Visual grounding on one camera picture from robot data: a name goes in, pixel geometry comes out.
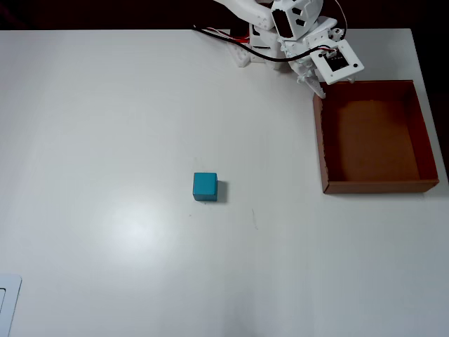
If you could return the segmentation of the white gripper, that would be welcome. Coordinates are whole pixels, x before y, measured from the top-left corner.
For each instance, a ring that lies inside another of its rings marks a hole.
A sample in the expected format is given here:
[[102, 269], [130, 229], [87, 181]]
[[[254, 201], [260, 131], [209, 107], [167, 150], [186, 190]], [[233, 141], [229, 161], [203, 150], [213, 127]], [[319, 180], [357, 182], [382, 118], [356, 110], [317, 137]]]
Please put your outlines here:
[[[302, 56], [288, 64], [297, 75], [297, 83], [307, 85], [319, 98], [326, 97], [321, 81], [335, 83], [343, 79], [341, 76], [336, 77], [335, 73], [347, 66], [347, 59], [342, 52], [346, 33], [346, 28], [337, 26], [336, 19], [318, 18], [297, 41], [281, 43], [281, 50], [287, 58]], [[353, 84], [355, 79], [347, 81]]]

